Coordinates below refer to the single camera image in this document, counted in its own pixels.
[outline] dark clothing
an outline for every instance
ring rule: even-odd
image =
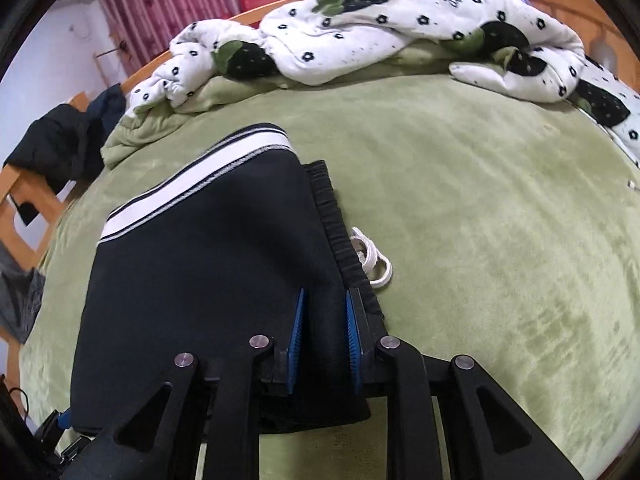
[[[102,121],[102,129],[104,135],[100,140],[98,150],[104,146],[107,137],[116,127],[120,118],[124,115],[127,108],[127,100],[125,99],[120,85],[113,85],[103,91],[95,98],[86,109],[86,113],[92,118],[99,118]]]
[[[21,344],[27,341],[42,303],[44,276],[25,272],[0,244],[0,325]]]
[[[278,332],[301,290],[302,350],[291,367],[300,373],[292,395],[263,398],[262,431],[364,420],[346,341],[350,286],[383,329],[324,162],[302,166],[272,124],[239,130],[109,216],[76,347],[73,427],[97,433],[180,352],[215,377],[255,334],[286,348],[290,326]]]

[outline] wooden bed frame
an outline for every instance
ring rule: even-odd
[[[231,19],[243,25],[251,25],[252,23],[259,22],[265,14],[271,10],[283,4],[296,1],[299,0],[273,2],[258,7],[257,9],[238,14]],[[618,28],[594,0],[530,0],[530,2],[533,6],[557,18],[575,30],[584,42],[587,54],[590,52],[589,47],[591,41],[599,35],[604,34],[607,43],[613,47],[618,56],[617,76],[636,91],[640,91],[640,62],[638,62],[636,55],[628,46]],[[129,94],[133,87],[149,78],[153,71],[162,63],[171,59],[171,56],[169,51],[164,52],[142,67],[121,84],[122,92],[125,95]],[[84,92],[82,92],[73,97],[69,103],[79,110],[84,111],[89,101]],[[8,202],[7,196],[9,193],[17,203],[31,202],[49,223],[46,234],[35,251],[32,250],[15,231],[15,209]],[[8,251],[15,257],[23,269],[31,269],[31,267],[38,265],[46,251],[56,221],[60,215],[62,215],[66,207],[66,202],[70,200],[71,198],[65,202],[60,202],[60,200],[53,195],[44,178],[36,173],[14,168],[9,165],[0,171],[0,241],[7,247]],[[18,352],[20,345],[15,339],[11,338],[2,327],[0,327],[0,338],[5,339],[5,341],[9,343],[7,367],[8,386],[19,386]],[[18,408],[24,412],[18,392],[14,393],[14,400]],[[636,452],[640,451],[640,440],[636,440],[632,448],[638,448]],[[601,480],[615,477],[615,474],[610,476],[610,473],[616,469],[619,462],[620,460],[616,460],[614,464],[612,464],[612,467],[600,477]]]

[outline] gray cloth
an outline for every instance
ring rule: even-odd
[[[27,341],[42,303],[44,276],[24,271],[0,243],[0,325],[20,344]]]

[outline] bed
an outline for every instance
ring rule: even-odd
[[[568,0],[533,1],[569,12]],[[583,14],[584,2],[575,1]],[[278,4],[236,20],[256,22]],[[607,32],[616,29],[607,24]],[[625,63],[620,77],[635,86],[637,61]],[[474,355],[585,478],[597,478],[640,423],[640,198],[627,186],[638,170],[566,102],[517,101],[443,74],[394,75],[252,88],[226,106],[212,99],[222,104],[237,89],[211,84],[163,123],[164,135],[105,171],[64,214],[59,203],[48,212],[57,226],[43,241],[46,251],[18,260],[30,267],[44,254],[47,277],[41,313],[20,350],[19,381],[34,420],[68,405],[70,342],[108,213],[250,116],[283,127],[303,162],[327,161],[346,224],[362,228],[393,261],[394,278],[379,294],[389,332],[425,354]],[[30,183],[25,200],[44,214],[41,178],[5,168],[0,182],[5,196]],[[5,222],[0,239],[17,254],[6,243],[11,230]],[[316,478],[383,478],[384,411],[376,400],[367,422],[263,438],[262,477],[300,478],[312,466]]]

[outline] black cable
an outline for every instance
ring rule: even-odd
[[[24,403],[26,405],[26,407],[24,409],[24,422],[26,424],[27,417],[29,416],[29,396],[27,395],[27,393],[22,388],[18,388],[18,386],[14,386],[13,388],[11,388],[9,390],[9,395],[11,395],[13,392],[20,392],[21,394],[24,395]]]

